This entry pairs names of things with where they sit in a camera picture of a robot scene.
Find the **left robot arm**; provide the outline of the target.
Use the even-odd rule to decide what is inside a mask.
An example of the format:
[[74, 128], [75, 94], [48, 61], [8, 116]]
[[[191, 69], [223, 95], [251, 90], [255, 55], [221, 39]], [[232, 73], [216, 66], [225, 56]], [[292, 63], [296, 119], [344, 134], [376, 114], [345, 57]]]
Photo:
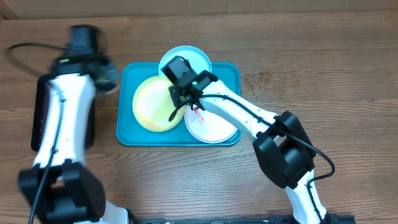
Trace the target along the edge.
[[50, 72], [37, 82], [31, 147], [37, 152], [18, 184], [30, 205], [29, 221], [41, 223], [135, 223], [127, 208], [107, 201], [101, 181], [88, 170], [95, 98], [118, 88], [119, 72], [91, 25], [70, 29]]

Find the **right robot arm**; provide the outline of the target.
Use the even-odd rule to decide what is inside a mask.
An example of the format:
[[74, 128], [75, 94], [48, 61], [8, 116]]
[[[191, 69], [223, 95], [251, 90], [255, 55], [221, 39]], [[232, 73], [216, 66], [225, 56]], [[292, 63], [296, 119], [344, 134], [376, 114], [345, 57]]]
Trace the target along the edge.
[[169, 92], [177, 109], [198, 106], [227, 120], [251, 138], [259, 167], [285, 190], [297, 223], [330, 223], [314, 181], [314, 148], [297, 117], [255, 106], [231, 91], [209, 71], [197, 73], [189, 61], [175, 56], [162, 67], [172, 82]]

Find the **light blue plate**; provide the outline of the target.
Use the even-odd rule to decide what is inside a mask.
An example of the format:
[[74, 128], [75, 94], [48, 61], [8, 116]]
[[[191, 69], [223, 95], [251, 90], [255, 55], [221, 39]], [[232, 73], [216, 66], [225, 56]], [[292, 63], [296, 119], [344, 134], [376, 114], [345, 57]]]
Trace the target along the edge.
[[206, 53], [197, 47], [191, 45], [181, 45], [169, 50], [160, 60], [158, 67], [158, 75], [164, 77], [165, 74], [161, 70], [167, 62], [172, 60], [175, 56], [181, 56], [187, 59], [194, 71], [199, 74], [203, 70], [213, 72], [211, 61]]

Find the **white plate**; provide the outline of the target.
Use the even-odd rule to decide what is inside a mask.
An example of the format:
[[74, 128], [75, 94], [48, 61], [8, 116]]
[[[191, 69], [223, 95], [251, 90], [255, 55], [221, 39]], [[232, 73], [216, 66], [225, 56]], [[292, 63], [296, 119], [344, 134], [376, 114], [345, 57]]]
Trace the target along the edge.
[[231, 138], [237, 128], [222, 117], [194, 106], [186, 107], [184, 122], [189, 133], [197, 140], [216, 144]]

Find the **yellow-green plate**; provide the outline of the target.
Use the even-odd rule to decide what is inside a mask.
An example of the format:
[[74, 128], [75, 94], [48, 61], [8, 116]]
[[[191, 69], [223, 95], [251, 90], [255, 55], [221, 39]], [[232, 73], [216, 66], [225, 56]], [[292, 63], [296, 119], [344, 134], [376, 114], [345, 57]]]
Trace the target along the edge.
[[175, 127], [183, 118], [185, 108], [180, 108], [173, 120], [169, 121], [175, 110], [170, 86], [172, 83], [168, 78], [154, 76], [137, 87], [132, 100], [132, 111], [143, 128], [152, 132], [164, 132]]

